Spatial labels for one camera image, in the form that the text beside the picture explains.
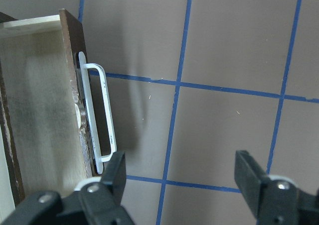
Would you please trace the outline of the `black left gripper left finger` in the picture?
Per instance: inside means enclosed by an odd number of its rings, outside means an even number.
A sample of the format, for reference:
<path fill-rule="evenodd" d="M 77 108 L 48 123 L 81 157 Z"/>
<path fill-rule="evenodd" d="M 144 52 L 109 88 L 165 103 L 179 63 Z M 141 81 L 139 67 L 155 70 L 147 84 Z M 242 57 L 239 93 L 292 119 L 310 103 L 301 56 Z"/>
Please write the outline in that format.
<path fill-rule="evenodd" d="M 120 205 L 122 202 L 126 180 L 125 153 L 117 151 L 113 153 L 101 178 L 101 182 L 108 188 L 117 205 Z"/>

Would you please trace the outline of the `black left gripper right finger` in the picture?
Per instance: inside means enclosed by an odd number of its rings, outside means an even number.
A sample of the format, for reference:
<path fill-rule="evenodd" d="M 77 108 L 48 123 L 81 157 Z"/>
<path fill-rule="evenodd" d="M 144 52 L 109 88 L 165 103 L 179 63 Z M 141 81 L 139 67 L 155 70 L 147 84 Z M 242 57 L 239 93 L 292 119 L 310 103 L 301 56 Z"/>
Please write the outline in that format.
<path fill-rule="evenodd" d="M 259 217 L 262 188 L 270 179 L 246 150 L 235 152 L 234 180 L 251 213 L 257 219 Z"/>

